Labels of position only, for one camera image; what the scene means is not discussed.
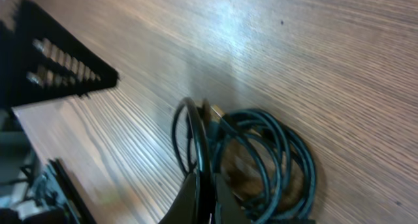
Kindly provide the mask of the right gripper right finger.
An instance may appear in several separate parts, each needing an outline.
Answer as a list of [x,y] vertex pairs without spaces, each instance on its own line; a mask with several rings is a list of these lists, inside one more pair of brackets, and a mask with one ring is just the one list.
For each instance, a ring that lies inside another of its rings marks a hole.
[[215,224],[250,224],[221,174],[214,175],[216,190]]

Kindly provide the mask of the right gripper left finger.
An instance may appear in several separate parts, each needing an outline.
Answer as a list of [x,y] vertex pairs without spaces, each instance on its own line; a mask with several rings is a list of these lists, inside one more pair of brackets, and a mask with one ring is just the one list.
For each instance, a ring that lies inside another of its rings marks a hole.
[[192,224],[195,218],[195,174],[188,174],[172,206],[159,224]]

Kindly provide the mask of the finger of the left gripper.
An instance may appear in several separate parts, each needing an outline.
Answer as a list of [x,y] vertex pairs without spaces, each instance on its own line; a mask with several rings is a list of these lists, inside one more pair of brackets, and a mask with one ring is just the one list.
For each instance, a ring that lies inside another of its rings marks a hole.
[[1,25],[1,108],[114,88],[119,75],[31,0]]

